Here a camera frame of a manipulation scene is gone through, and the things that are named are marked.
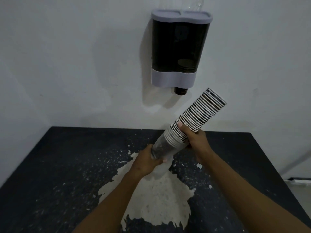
peeled surface patch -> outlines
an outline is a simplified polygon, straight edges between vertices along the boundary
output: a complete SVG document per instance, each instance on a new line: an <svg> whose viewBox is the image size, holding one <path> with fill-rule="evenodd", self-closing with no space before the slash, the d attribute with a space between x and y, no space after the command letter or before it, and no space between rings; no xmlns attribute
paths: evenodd
<svg viewBox="0 0 311 233"><path fill-rule="evenodd" d="M118 174L112 178L112 182L99 189L98 194L102 195L99 203L121 182L137 155L138 153L132 154L131 157L134 159L118 169ZM194 196L195 190L195 188L190 190L177 178L176 174L172 174L170 171L157 180L154 179L152 173L145 176L137 185L126 208L121 221L123 230L125 231L127 215L130 219L143 218L155 226L173 222L175 226L178 227L181 223L185 228L191 214L187 200Z"/></svg>

scratched table surface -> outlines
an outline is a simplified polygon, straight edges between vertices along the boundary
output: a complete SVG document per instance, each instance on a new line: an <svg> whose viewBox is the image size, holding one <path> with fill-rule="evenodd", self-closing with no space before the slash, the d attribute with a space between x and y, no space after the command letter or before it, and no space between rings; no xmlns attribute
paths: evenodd
<svg viewBox="0 0 311 233"><path fill-rule="evenodd" d="M0 189L0 232L71 232L99 202L128 152L163 130L51 127ZM221 158L260 192L311 227L311 220L251 133L207 132ZM127 217L127 232L247 232L192 151L174 156L170 171L190 189L185 229Z"/></svg>

floor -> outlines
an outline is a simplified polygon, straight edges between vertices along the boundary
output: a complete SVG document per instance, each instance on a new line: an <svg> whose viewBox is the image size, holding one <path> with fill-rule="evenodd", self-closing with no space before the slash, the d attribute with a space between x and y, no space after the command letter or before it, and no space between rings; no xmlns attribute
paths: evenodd
<svg viewBox="0 0 311 233"><path fill-rule="evenodd" d="M311 218L311 185L296 185L290 182L286 183L305 212Z"/></svg>

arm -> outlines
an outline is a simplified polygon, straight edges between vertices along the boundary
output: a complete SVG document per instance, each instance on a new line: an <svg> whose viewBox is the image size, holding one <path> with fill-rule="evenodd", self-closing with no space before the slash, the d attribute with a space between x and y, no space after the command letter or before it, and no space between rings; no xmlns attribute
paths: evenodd
<svg viewBox="0 0 311 233"><path fill-rule="evenodd" d="M199 163L216 180L220 190L250 232L311 233L304 223L252 187L224 162L208 144L205 132L193 133L186 125L178 127L189 138Z"/></svg>
<svg viewBox="0 0 311 233"><path fill-rule="evenodd" d="M139 152L130 171L120 184L73 231L74 233L118 232L122 217L139 181L166 160L151 158L148 145Z"/></svg>

forearm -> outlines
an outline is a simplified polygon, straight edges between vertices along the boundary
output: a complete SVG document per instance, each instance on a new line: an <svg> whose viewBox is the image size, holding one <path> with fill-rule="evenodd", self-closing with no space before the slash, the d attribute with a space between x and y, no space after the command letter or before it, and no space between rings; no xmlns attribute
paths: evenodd
<svg viewBox="0 0 311 233"><path fill-rule="evenodd" d="M214 152L203 165L250 232L311 232L291 213L252 187Z"/></svg>
<svg viewBox="0 0 311 233"><path fill-rule="evenodd" d="M74 230L74 233L118 232L122 217L141 177L129 171L120 184Z"/></svg>

